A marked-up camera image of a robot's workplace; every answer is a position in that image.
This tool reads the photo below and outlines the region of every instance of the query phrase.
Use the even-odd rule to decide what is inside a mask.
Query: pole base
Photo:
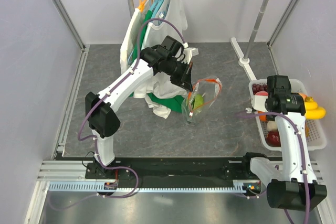
[[[234,51],[236,52],[236,55],[237,55],[237,57],[238,57],[238,59],[239,59],[238,64],[239,64],[241,67],[243,67],[243,69],[244,69],[244,71],[245,71],[245,73],[246,73],[248,79],[249,79],[250,81],[252,81],[252,80],[256,80],[257,78],[256,78],[256,76],[254,75],[254,73],[253,73],[253,71],[252,71],[252,69],[251,69],[251,67],[250,67],[250,64],[249,64],[249,63],[250,63],[250,59],[249,59],[249,58],[244,59],[243,51],[241,50],[241,48],[240,48],[240,46],[239,46],[239,44],[238,44],[236,38],[235,38],[235,37],[231,38],[231,39],[230,39],[230,42],[231,42],[231,45],[232,45],[232,47],[233,47]]]

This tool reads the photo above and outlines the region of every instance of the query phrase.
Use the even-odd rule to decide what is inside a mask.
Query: yellow banana
[[[325,109],[323,107],[317,107],[314,110],[306,110],[305,116],[306,116],[306,119],[309,119],[309,120],[321,119],[325,116]]]
[[[304,100],[304,107],[306,110],[315,110],[318,108],[318,104],[314,101],[313,97],[306,97]]]

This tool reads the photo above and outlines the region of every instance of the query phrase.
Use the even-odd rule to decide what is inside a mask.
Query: cable
[[[261,115],[276,115],[276,116],[279,116],[281,118],[284,118],[286,119],[290,125],[293,127],[297,137],[298,137],[298,140],[299,140],[299,145],[300,145],[300,153],[301,153],[301,161],[302,161],[302,170],[307,170],[307,166],[306,166],[306,156],[304,155],[305,153],[305,149],[303,148],[303,140],[302,140],[302,137],[301,135],[298,133],[300,132],[299,129],[297,128],[297,126],[295,125],[295,123],[289,119],[288,117],[286,117],[285,115],[283,114],[280,114],[280,113],[277,113],[277,112],[263,112],[263,113],[257,113],[257,114],[245,114],[245,115],[242,115],[241,112],[237,113],[236,114],[238,117],[240,118],[255,118],[257,116],[261,116]],[[308,224],[308,219],[309,219],[309,210],[310,210],[310,195],[309,195],[309,186],[308,186],[308,175],[307,173],[303,173],[303,183],[304,183],[304,190],[305,190],[305,193],[306,193],[306,212],[304,214],[304,221],[303,221],[303,224]],[[286,216],[288,217],[288,220],[290,223],[293,223],[293,220],[290,218],[288,212],[285,212]]]
[[[138,32],[138,38],[137,38],[137,40],[136,40],[136,43],[137,43],[137,47],[138,48],[140,48],[140,34],[141,34],[141,31],[142,31],[142,29],[149,23],[149,22],[152,22],[152,21],[155,21],[155,20],[158,20],[158,21],[162,21],[162,22],[165,22],[165,23],[167,23],[167,24],[169,24],[169,25],[171,25],[175,30],[176,30],[176,32],[178,33],[178,35],[180,36],[180,38],[181,38],[181,40],[182,40],[182,42],[183,43],[185,43],[185,40],[184,40],[184,38],[183,38],[183,36],[182,36],[182,34],[180,33],[180,31],[172,24],[172,23],[170,23],[169,21],[167,21],[167,20],[165,20],[165,19],[162,19],[162,18],[150,18],[150,19],[148,19],[148,20],[146,20],[143,24],[142,24],[142,26],[140,27],[140,29],[139,29],[139,32]],[[135,62],[135,65],[134,65],[134,67],[133,67],[133,69],[132,69],[132,71],[134,71],[137,67],[138,67],[138,65],[139,65],[139,62],[140,62],[140,50],[138,50],[138,52],[137,52],[137,59],[136,59],[136,62]],[[112,93],[118,86],[120,86],[130,75],[132,75],[130,72],[128,72],[128,74],[126,75],[126,76],[124,76],[116,85],[114,85],[110,90],[109,90],[109,92],[110,93]],[[93,138],[93,137],[97,137],[96,135],[88,135],[88,136],[85,136],[85,137],[81,137],[81,134],[82,134],[82,131],[83,131],[83,129],[84,129],[84,126],[85,126],[85,124],[86,124],[86,122],[87,122],[87,120],[90,118],[90,116],[91,116],[91,114],[93,113],[93,111],[106,99],[108,97],[108,95],[106,94],[106,95],[104,95],[103,97],[102,97],[102,99],[100,99],[93,107],[92,107],[92,109],[89,111],[89,113],[86,115],[86,117],[85,117],[85,119],[83,120],[83,122],[82,122],[82,124],[81,124],[81,126],[80,126],[80,129],[79,129],[79,132],[78,132],[78,134],[77,134],[77,139],[78,139],[78,141],[80,141],[80,142],[82,142],[82,141],[84,141],[84,140],[86,140],[86,139],[88,139],[88,138]]]
[[[180,59],[182,56],[183,56],[183,58],[182,58],[182,60],[180,60],[180,61],[182,62],[182,61],[184,61],[184,59],[185,59],[185,54],[181,54],[181,55],[178,56],[176,59],[178,60],[178,59]]]
[[[279,170],[279,165],[275,165],[275,169]],[[258,194],[256,196],[248,196],[248,198],[244,194],[234,194],[234,195],[236,195],[238,197],[247,198],[247,199],[256,199],[256,198],[259,198],[260,196],[264,195],[266,193],[266,191],[267,191],[267,189],[265,189],[265,191],[263,191],[262,193],[260,193],[260,194]]]
[[[262,190],[263,190],[263,189],[262,189],[262,188],[263,188],[262,186],[263,186],[263,185],[261,184],[261,189],[260,189],[260,192],[259,192],[259,193],[255,193],[255,192],[252,191],[250,188],[248,188],[247,190],[248,190],[249,192],[251,192],[252,194],[254,194],[254,195],[258,195],[258,196],[259,196],[259,195],[263,192],[263,191],[262,191]]]
[[[170,23],[169,21],[165,20],[165,19],[161,19],[161,18],[151,18],[151,19],[148,19],[146,20],[140,27],[139,29],[139,32],[138,32],[138,37],[136,39],[136,43],[137,43],[137,47],[140,48],[140,34],[141,34],[141,31],[142,29],[149,23],[149,22],[152,22],[152,21],[155,21],[155,20],[159,20],[159,21],[162,21],[162,22],[166,22],[167,24],[171,25],[175,30],[176,32],[178,33],[178,35],[180,36],[181,40],[183,43],[185,43],[185,40],[182,36],[182,34],[180,33],[180,31],[172,24]],[[138,50],[137,52],[137,59],[136,59],[136,62],[134,64],[134,67],[132,69],[132,71],[134,71],[138,65],[139,65],[139,62],[140,62],[140,50]],[[110,89],[110,93],[112,93],[119,85],[121,85],[130,75],[132,75],[131,72],[128,72],[116,85],[114,85],[111,89]],[[97,139],[97,136],[96,135],[89,135],[89,136],[86,136],[86,137],[81,137],[81,134],[82,134],[82,131],[84,129],[84,126],[87,122],[87,120],[90,118],[91,114],[93,113],[93,111],[108,97],[109,95],[106,94],[102,97],[102,99],[100,99],[93,107],[92,109],[89,111],[89,113],[86,115],[85,119],[83,120],[81,126],[80,126],[80,129],[79,129],[79,132],[77,134],[77,139],[78,141],[82,142],[88,138],[93,138],[95,140],[95,157],[97,158],[99,164],[101,165],[101,167],[105,168],[105,169],[108,169],[108,170],[115,170],[115,169],[127,169],[129,171],[131,171],[134,175],[135,175],[135,178],[136,178],[136,184],[135,184],[135,187],[133,188],[132,191],[130,191],[128,194],[125,194],[125,195],[121,195],[121,196],[102,196],[102,197],[108,197],[108,198],[127,198],[129,196],[131,196],[135,191],[136,189],[138,188],[138,184],[139,184],[139,178],[138,178],[138,175],[137,173],[129,168],[129,167],[125,167],[125,166],[117,166],[117,167],[107,167],[106,165],[104,165],[101,161],[101,158],[100,158],[100,155],[99,155],[99,152],[98,152],[98,139]]]
[[[285,212],[290,224],[295,224],[294,221],[292,220],[292,218],[290,217],[288,210],[284,209],[284,212]]]
[[[89,155],[89,153],[93,153],[93,155],[95,154],[93,151],[89,151],[86,155],[85,155],[85,157],[84,158],[86,158],[88,155]],[[83,163],[83,160],[82,160],[82,165],[85,167],[85,168],[88,168],[84,163]]]

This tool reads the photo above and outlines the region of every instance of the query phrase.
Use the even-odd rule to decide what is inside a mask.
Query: ziplock bag
[[[198,80],[193,92],[182,102],[182,114],[188,122],[198,123],[206,115],[222,90],[222,83],[215,76]]]

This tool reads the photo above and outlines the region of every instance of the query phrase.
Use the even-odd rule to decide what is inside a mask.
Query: blue hanger
[[[156,4],[156,7],[155,7],[155,10],[153,11],[153,14],[152,14],[152,18],[154,18],[156,16],[156,14],[159,11],[161,5],[163,4],[163,1],[164,0],[157,0],[157,4]]]
[[[134,49],[132,50],[131,54],[129,55],[128,59],[127,59],[127,63],[128,65],[132,65],[132,55],[133,55]]]

